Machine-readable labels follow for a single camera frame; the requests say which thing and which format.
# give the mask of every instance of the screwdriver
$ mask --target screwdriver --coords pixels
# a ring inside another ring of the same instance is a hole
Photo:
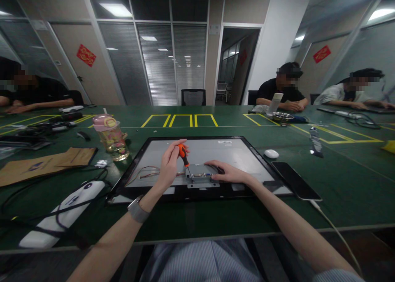
[[[180,149],[180,157],[182,158],[182,160],[184,162],[185,168],[188,169],[189,176],[191,177],[191,180],[193,182],[192,174],[191,174],[191,171],[189,170],[189,162],[188,162],[188,159],[186,158],[185,146],[181,143],[178,145],[178,148]]]

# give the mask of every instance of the hair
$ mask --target hair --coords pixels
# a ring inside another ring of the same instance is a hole
[[[22,66],[18,62],[0,57],[0,79],[14,79],[14,75],[18,74],[19,70],[22,70]]]
[[[384,76],[385,76],[385,74],[383,74],[383,72],[379,69],[364,68],[364,69],[356,70],[354,72],[350,72],[350,76],[348,78],[342,79],[336,85],[338,85],[340,83],[349,83],[350,78],[366,77],[369,80],[377,80],[377,79],[383,78]]]
[[[301,77],[303,71],[300,69],[298,62],[287,62],[277,70],[277,74]]]

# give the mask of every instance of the wristwatch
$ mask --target wristwatch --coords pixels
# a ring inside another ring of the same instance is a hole
[[[149,216],[149,212],[144,211],[139,205],[139,202],[143,196],[144,195],[138,196],[128,206],[128,211],[131,214],[132,218],[139,223],[144,223]]]

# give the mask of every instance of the water bottle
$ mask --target water bottle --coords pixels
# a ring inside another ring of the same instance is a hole
[[[122,132],[119,128],[119,121],[116,121],[111,115],[104,113],[98,114],[92,118],[93,127],[100,136],[106,151],[111,154],[113,161],[118,162],[129,156],[129,150],[125,140],[122,138]]]
[[[283,99],[284,94],[283,93],[274,93],[272,102],[270,103],[269,109],[266,112],[266,115],[272,116],[274,112],[277,111],[281,99]]]

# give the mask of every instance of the white computer mouse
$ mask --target white computer mouse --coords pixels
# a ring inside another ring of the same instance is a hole
[[[269,157],[270,159],[276,159],[279,157],[279,153],[276,152],[275,150],[265,150],[264,154],[266,157]]]

